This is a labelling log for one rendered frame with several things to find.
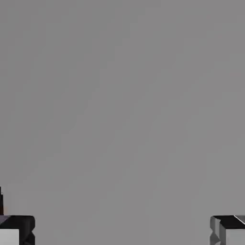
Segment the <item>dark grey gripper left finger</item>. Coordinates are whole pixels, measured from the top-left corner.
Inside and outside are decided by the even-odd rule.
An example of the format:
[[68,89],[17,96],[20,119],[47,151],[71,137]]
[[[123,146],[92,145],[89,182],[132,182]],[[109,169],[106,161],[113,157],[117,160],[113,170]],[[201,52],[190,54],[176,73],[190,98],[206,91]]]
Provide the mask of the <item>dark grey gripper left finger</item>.
[[35,245],[35,218],[30,215],[0,215],[0,245]]

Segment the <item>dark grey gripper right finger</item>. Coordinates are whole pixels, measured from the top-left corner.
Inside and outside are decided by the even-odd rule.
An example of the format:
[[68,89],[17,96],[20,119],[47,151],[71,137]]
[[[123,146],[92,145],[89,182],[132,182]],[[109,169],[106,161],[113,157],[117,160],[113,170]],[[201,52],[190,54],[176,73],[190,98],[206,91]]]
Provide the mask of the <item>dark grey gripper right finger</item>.
[[210,217],[209,245],[245,245],[245,215]]

